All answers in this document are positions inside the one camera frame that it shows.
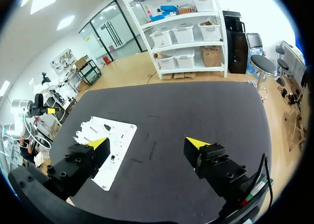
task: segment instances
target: white ceiling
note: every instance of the white ceiling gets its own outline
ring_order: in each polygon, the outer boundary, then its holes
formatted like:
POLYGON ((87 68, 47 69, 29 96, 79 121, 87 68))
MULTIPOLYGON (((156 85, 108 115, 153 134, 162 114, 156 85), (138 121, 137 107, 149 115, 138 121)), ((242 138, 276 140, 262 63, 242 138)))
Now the white ceiling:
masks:
POLYGON ((17 1, 0 34, 0 86, 17 79, 28 64, 44 49, 70 31, 82 28, 88 15, 104 0, 56 0, 30 15, 32 1, 20 7, 17 1), (59 22, 75 15, 73 22, 57 31, 59 22))

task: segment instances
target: glass wall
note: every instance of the glass wall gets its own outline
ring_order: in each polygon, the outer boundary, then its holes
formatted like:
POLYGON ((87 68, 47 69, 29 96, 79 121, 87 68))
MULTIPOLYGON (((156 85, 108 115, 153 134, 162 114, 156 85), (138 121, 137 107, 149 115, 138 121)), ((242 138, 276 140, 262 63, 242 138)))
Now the glass wall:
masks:
MULTIPOLYGON (((143 51, 147 51, 147 48, 146 48, 146 46, 145 46, 145 44, 143 42, 143 39, 142 39, 141 35, 139 34, 139 31, 138 31, 138 29, 137 29, 137 27, 136 27, 136 25, 135 25, 135 23, 134 23, 134 21, 133 21, 133 19, 131 17, 131 14, 127 10, 127 7, 125 6, 125 4, 123 3, 122 0, 117 0, 117 3, 120 6, 123 14, 125 15, 126 20, 130 24, 130 27, 131 27, 132 31, 134 32, 134 34, 135 34, 135 36, 136 36, 136 38, 137 38, 137 40, 138 40, 142 50, 143 51)), ((140 22, 140 24, 147 23, 148 22, 147 17, 145 16, 144 11, 143 11, 140 3, 134 1, 133 4, 134 4, 134 7, 132 8, 132 10, 135 13, 135 15, 136 15, 138 21, 140 22)), ((149 45, 150 45, 151 48, 154 47, 154 42, 153 42, 153 40, 151 38, 148 38, 148 37, 149 37, 149 35, 152 32, 153 32, 153 30, 150 27, 147 28, 146 30, 144 30, 144 34, 145 34, 145 36, 147 38, 147 41, 149 42, 149 45)))
POLYGON ((91 24, 87 24, 81 31, 80 36, 83 41, 86 43, 88 48, 90 49, 93 56, 96 58, 98 63, 103 63, 103 57, 108 56, 110 60, 110 56, 107 54, 106 49, 102 45, 100 38, 97 33, 94 31, 91 24))
MULTIPOLYGON (((137 7, 138 12, 143 13, 141 7, 137 7)), ((151 29, 145 31, 147 36, 151 33, 151 29)), ((104 56, 113 61, 147 50, 122 0, 105 7, 79 34, 98 63, 104 63, 104 56)))

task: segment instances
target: white storage box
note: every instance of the white storage box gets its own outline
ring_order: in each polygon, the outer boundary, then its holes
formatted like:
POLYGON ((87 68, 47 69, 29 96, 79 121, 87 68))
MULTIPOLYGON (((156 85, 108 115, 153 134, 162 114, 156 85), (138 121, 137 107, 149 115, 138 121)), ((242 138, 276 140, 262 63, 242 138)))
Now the white storage box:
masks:
POLYGON ((183 23, 172 28, 178 44, 194 42, 193 24, 183 23))
POLYGON ((198 12, 213 12, 214 6, 212 0, 192 0, 198 12))
POLYGON ((170 28, 165 27, 150 34, 149 37, 153 39, 156 48, 172 45, 173 36, 170 34, 170 30, 170 28))
POLYGON ((178 49, 176 51, 175 59, 179 64, 180 69, 194 68, 194 49, 178 49))
POLYGON ((220 41, 220 25, 201 25, 198 23, 198 27, 201 29, 204 41, 220 41))
POLYGON ((171 69, 175 69, 177 62, 174 58, 175 55, 175 51, 171 50, 171 51, 162 51, 160 53, 161 56, 164 55, 164 57, 162 57, 161 59, 156 59, 156 61, 160 64, 160 67, 163 70, 171 70, 171 69))

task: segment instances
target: white metal plate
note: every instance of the white metal plate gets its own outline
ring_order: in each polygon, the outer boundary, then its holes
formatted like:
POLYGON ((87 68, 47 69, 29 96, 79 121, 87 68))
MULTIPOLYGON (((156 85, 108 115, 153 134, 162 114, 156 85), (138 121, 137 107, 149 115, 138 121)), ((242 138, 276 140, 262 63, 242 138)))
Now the white metal plate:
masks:
POLYGON ((81 128, 82 131, 78 131, 77 138, 74 138, 78 143, 86 144, 104 137, 108 137, 110 140, 110 155, 92 179, 103 190, 109 191, 137 127, 134 124, 91 117, 90 121, 81 124, 81 128))

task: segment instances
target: cardboard box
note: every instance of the cardboard box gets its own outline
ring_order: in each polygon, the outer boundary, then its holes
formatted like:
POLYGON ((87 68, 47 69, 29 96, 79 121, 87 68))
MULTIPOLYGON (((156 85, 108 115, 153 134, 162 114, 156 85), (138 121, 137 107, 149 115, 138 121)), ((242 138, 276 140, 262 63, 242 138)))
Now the cardboard box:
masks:
POLYGON ((174 78, 184 78, 184 73, 175 73, 174 78))
POLYGON ((186 78, 194 78, 195 77, 195 72, 186 72, 186 73, 184 73, 184 77, 186 77, 186 78))
POLYGON ((201 54, 205 67, 221 66, 220 46, 202 46, 201 54))
POLYGON ((173 74, 163 74, 161 75, 162 80, 171 80, 173 74))
POLYGON ((79 70, 80 68, 83 67, 83 65, 86 64, 86 59, 84 57, 82 57, 80 60, 78 60, 76 63, 75 63, 75 66, 77 67, 77 69, 79 70))
POLYGON ((210 21, 207 21, 207 22, 204 22, 204 23, 201 23, 200 25, 218 25, 218 23, 216 22, 210 22, 210 21))
POLYGON ((77 89, 79 92, 81 92, 82 90, 84 90, 85 88, 87 88, 87 84, 84 82, 84 80, 81 80, 81 82, 79 83, 77 89))

